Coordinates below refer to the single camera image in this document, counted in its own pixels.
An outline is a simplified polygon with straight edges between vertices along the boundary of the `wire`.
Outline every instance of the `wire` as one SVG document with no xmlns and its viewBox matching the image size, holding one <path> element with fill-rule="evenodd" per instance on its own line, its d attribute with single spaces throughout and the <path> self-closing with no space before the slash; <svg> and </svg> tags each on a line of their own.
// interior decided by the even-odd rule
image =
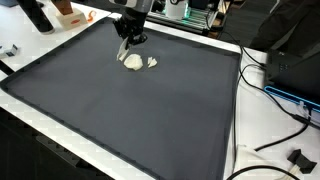
<svg viewBox="0 0 320 180">
<path fill-rule="evenodd" d="M 304 109 L 304 102 L 303 102 L 303 101 L 300 101 L 300 104 L 297 105 L 297 109 L 298 109 L 298 111 L 299 111 L 301 114 L 310 117 L 310 118 L 311 118 L 311 121 L 315 121 L 315 122 L 317 122 L 317 123 L 320 122 L 319 119 L 316 119 L 316 118 L 312 117 L 312 115 L 310 115 L 308 112 L 306 112 L 306 110 Z"/>
<path fill-rule="evenodd" d="M 265 70 L 263 67 L 260 67 L 258 65 L 255 65 L 255 64 L 249 64 L 247 66 L 245 66 L 242 70 L 242 74 L 243 72 L 248 68 L 248 67 L 256 67 L 258 69 L 262 69 L 262 70 Z M 241 81 L 241 76 L 239 76 L 238 80 L 237 80 L 237 85 L 236 85 L 236 98 L 237 98 L 237 95 L 238 95 L 238 89 L 239 89 L 239 83 Z M 234 156 L 234 166 L 233 166 L 233 169 L 235 168 L 235 162 L 236 162 L 236 159 L 237 159 L 237 131 L 236 131 L 236 121 L 237 120 L 237 103 L 235 102 L 234 104 L 234 108 L 233 108 L 233 156 Z"/>
<path fill-rule="evenodd" d="M 291 174 L 288 171 L 285 171 L 283 169 L 277 168 L 277 167 L 273 167 L 273 166 L 265 166 L 265 165 L 261 165 L 261 166 L 251 166 L 251 167 L 247 167 L 244 169 L 241 169 L 235 173 L 233 173 L 230 177 L 227 178 L 227 180 L 232 180 L 235 177 L 239 176 L 240 174 L 247 172 L 247 171 L 251 171 L 251 170 L 255 170 L 255 169 L 271 169 L 271 170 L 275 170 L 275 171 L 279 171 L 282 172 L 288 176 L 290 176 L 291 178 L 295 179 L 295 180 L 300 180 L 298 177 L 296 177 L 295 175 Z"/>
<path fill-rule="evenodd" d="M 272 142 L 272 143 L 269 143 L 269 144 L 260 146 L 260 147 L 254 149 L 254 150 L 258 152 L 258 151 L 261 151 L 262 149 L 266 149 L 266 148 L 268 148 L 268 147 L 271 147 L 271 146 L 274 146 L 274 145 L 283 143 L 283 142 L 285 142 L 285 141 L 288 141 L 288 140 L 290 140 L 290 139 L 292 139 L 292 138 L 294 138 L 294 137 L 297 137 L 297 136 L 299 136 L 300 134 L 302 134 L 304 131 L 306 131 L 306 129 L 307 129 L 308 127 L 309 127 L 309 125 L 308 125 L 308 124 L 305 124 L 298 132 L 296 132 L 296 133 L 294 133 L 294 134 L 292 134 L 292 135 L 290 135 L 290 136 L 288 136 L 288 137 L 285 137 L 285 138 L 283 138 L 283 139 L 280 139 L 280 140 L 278 140 L 278 141 L 275 141 L 275 142 Z"/>
<path fill-rule="evenodd" d="M 223 31 L 222 33 L 225 33 L 231 37 L 231 39 L 249 56 L 251 60 L 253 60 L 255 63 L 259 64 L 262 67 L 266 67 L 264 63 L 258 62 L 256 59 L 254 59 L 248 52 L 247 50 L 228 32 Z"/>
<path fill-rule="evenodd" d="M 303 123 L 303 124 L 308 124 L 309 126 L 315 128 L 315 129 L 320 130 L 320 127 L 319 127 L 319 126 L 317 126 L 316 124 L 312 123 L 311 121 L 309 121 L 309 120 L 306 119 L 305 117 L 302 117 L 302 116 L 297 115 L 297 114 L 290 113 L 290 112 L 288 112 L 287 110 L 285 110 L 285 109 L 281 106 L 281 104 L 280 104 L 271 94 L 265 92 L 263 89 L 261 89 L 261 88 L 259 88 L 259 87 L 257 87 L 257 86 L 254 86 L 254 85 L 250 84 L 250 83 L 246 80 L 246 78 L 243 76 L 243 73 L 242 73 L 242 72 L 240 72 L 240 76 L 242 77 L 242 79 L 244 80 L 244 82 L 245 82 L 247 85 L 249 85 L 250 87 L 253 87 L 253 88 L 255 88 L 255 89 L 257 89 L 257 90 L 259 90 L 259 91 L 261 91 L 261 92 L 263 92 L 265 95 L 267 95 L 268 97 L 270 97 L 270 98 L 273 100 L 273 102 L 274 102 L 284 113 L 286 113 L 287 115 L 291 116 L 293 119 L 295 119 L 295 120 L 297 120 L 297 121 L 299 121 L 299 122 L 301 122 L 301 123 Z"/>
</svg>

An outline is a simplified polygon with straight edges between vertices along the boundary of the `black mat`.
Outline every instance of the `black mat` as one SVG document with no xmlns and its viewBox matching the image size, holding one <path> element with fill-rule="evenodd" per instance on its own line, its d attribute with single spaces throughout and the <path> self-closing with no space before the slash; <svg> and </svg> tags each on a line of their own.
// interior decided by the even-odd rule
<svg viewBox="0 0 320 180">
<path fill-rule="evenodd" d="M 155 178 L 222 179 L 239 54 L 146 34 L 130 51 L 143 56 L 138 72 L 116 61 L 121 39 L 105 19 L 1 88 Z"/>
</svg>

